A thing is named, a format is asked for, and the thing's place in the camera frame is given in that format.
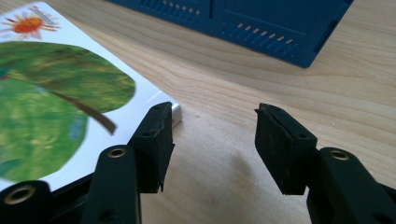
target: picture book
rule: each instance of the picture book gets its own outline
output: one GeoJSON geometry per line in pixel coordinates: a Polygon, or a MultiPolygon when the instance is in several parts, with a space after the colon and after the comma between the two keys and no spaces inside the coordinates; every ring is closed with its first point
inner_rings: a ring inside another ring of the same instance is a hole
{"type": "Polygon", "coordinates": [[[171,102],[181,120],[174,99],[43,2],[0,16],[0,102],[0,190],[91,174],[153,105],[171,102]]]}

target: blue plastic container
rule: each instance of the blue plastic container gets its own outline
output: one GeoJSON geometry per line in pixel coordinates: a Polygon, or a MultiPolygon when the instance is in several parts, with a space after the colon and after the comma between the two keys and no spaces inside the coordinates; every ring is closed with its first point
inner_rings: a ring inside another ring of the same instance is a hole
{"type": "Polygon", "coordinates": [[[353,0],[109,0],[308,67],[353,0]]]}

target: light wood grain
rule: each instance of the light wood grain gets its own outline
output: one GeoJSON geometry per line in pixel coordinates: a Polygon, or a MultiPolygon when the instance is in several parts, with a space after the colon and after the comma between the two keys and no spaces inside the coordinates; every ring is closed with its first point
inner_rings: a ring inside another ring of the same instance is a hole
{"type": "Polygon", "coordinates": [[[281,195],[256,152],[260,102],[396,188],[396,1],[355,1],[308,69],[106,1],[46,2],[183,108],[164,192],[142,196],[144,223],[310,222],[305,196],[281,195]]]}

